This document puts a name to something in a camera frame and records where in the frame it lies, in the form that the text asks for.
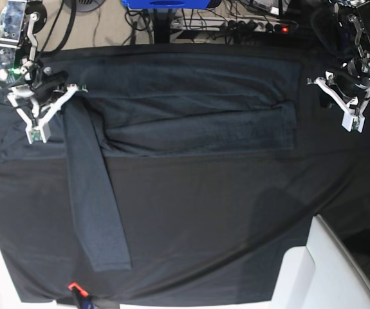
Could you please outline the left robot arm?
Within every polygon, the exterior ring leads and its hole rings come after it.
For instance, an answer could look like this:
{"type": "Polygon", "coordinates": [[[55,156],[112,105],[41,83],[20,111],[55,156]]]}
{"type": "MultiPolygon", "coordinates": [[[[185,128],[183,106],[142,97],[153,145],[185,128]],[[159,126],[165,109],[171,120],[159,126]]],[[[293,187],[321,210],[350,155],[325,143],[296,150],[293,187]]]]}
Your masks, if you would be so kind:
{"type": "Polygon", "coordinates": [[[370,101],[370,1],[323,1],[310,25],[332,56],[325,80],[355,113],[370,101]]]}

